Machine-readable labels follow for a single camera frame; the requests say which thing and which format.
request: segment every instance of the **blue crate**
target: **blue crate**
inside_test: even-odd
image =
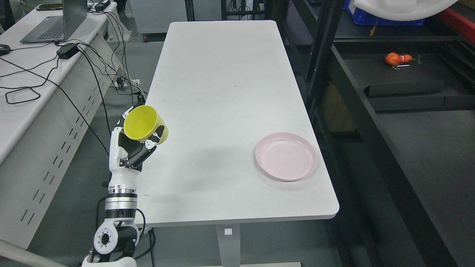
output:
[[[395,21],[389,19],[382,19],[376,16],[369,14],[368,12],[355,8],[355,13],[353,14],[349,8],[350,0],[346,0],[344,9],[348,14],[353,18],[353,21],[358,25],[364,26],[374,26],[376,25],[376,20],[378,21],[378,26],[422,26],[424,24],[424,19],[411,20],[411,21]]]

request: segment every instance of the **computer mouse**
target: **computer mouse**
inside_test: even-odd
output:
[[[8,45],[0,44],[0,56],[10,53],[11,49]]]

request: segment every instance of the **yellow cup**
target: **yellow cup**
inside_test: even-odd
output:
[[[129,112],[123,123],[123,131],[130,139],[145,142],[160,125],[163,125],[165,129],[158,144],[167,139],[168,127],[153,107],[142,105]]]

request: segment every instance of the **power adapter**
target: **power adapter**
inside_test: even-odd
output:
[[[104,11],[111,4],[110,0],[102,0],[95,5],[96,11]]]
[[[58,54],[60,59],[70,59],[77,52],[79,52],[77,44],[65,44],[60,49],[58,49],[58,51],[56,51],[56,54]]]

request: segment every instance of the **table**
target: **table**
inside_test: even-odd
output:
[[[106,11],[113,11],[115,7],[116,4],[112,3]],[[2,34],[0,43],[10,45],[12,49],[41,46],[42,44],[21,44],[19,40],[46,16],[61,14],[61,11],[34,10]],[[113,62],[115,70],[124,76],[121,62],[103,38],[107,29],[106,22],[106,15],[88,14],[70,39],[79,39],[94,47],[108,64]],[[29,68],[52,59],[57,50],[57,46],[49,44],[41,48],[11,51],[1,58]],[[91,49],[85,51],[105,73],[104,65]],[[54,66],[55,60],[33,72],[46,76]],[[50,76],[52,81],[66,91],[88,122],[91,122],[101,103],[99,90],[105,94],[111,79],[114,79],[95,69],[100,88],[90,65],[80,53],[68,60],[59,60],[58,69]],[[0,61],[0,75],[18,70]],[[0,85],[33,86],[43,81],[23,72],[0,78]],[[5,241],[24,249],[29,246],[87,130],[87,124],[76,109],[53,84],[46,83],[37,91],[41,94],[39,99],[9,105],[3,98],[8,90],[0,89],[0,242]],[[9,97],[10,101],[19,101],[30,98],[31,94],[23,91]]]
[[[172,23],[146,103],[170,133],[137,178],[147,226],[216,224],[223,266],[239,266],[240,223],[338,212],[275,22]],[[276,132],[310,142],[312,174],[283,182],[261,170],[256,146]]]

